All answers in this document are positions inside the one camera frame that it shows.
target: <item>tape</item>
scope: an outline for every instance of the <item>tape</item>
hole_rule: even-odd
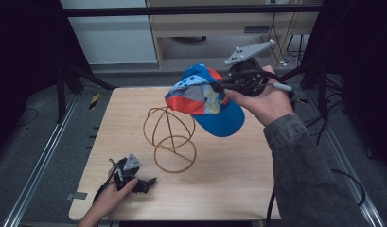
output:
[[[93,96],[92,102],[90,103],[89,110],[93,110],[96,107],[98,99],[99,99],[99,94],[95,94]]]
[[[85,193],[85,192],[75,192],[74,194],[68,193],[68,194],[66,195],[65,198],[66,198],[68,201],[72,201],[72,200],[74,200],[74,199],[77,199],[77,200],[85,200],[86,197],[87,197],[87,193]]]

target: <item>gray sleeve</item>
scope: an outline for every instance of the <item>gray sleeve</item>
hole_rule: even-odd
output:
[[[274,192],[285,225],[369,226],[295,113],[272,122],[264,134],[273,152]]]

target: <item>baseball cap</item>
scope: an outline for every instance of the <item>baseball cap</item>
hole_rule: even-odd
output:
[[[216,93],[210,83],[222,77],[204,64],[188,67],[181,80],[166,94],[172,111],[190,114],[209,133],[226,137],[237,132],[244,122],[244,112],[225,93]]]

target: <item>hand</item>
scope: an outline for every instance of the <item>hand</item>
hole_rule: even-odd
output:
[[[274,73],[269,65],[264,66],[263,70]],[[275,82],[274,79],[269,80],[269,83]],[[265,127],[270,125],[274,120],[293,113],[287,94],[273,86],[267,86],[256,97],[244,96],[239,92],[231,90],[225,90],[225,94],[234,100],[237,105],[250,111]]]
[[[138,180],[133,179],[129,181],[120,191],[117,190],[115,183],[110,183],[105,188],[93,206],[87,211],[86,215],[80,220],[79,227],[97,226],[98,223],[110,214],[122,200],[128,198],[132,194],[133,188],[136,186]]]

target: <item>black pole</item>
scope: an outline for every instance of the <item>black pole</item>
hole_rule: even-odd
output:
[[[219,14],[219,13],[264,13],[264,12],[314,12],[336,10],[346,7],[343,4],[304,4],[304,5],[236,5],[236,6],[188,6],[152,8],[112,8],[112,9],[64,9],[36,11],[42,16],[96,17],[96,16],[138,16],[175,14]]]
[[[57,123],[60,123],[66,114],[65,91],[64,91],[63,75],[62,75],[61,68],[58,69],[58,72],[55,74],[55,78],[57,81],[57,96],[58,96],[58,120],[57,120]]]
[[[326,68],[323,63],[319,66],[319,96],[318,109],[324,121],[328,120],[328,107],[326,106]]]

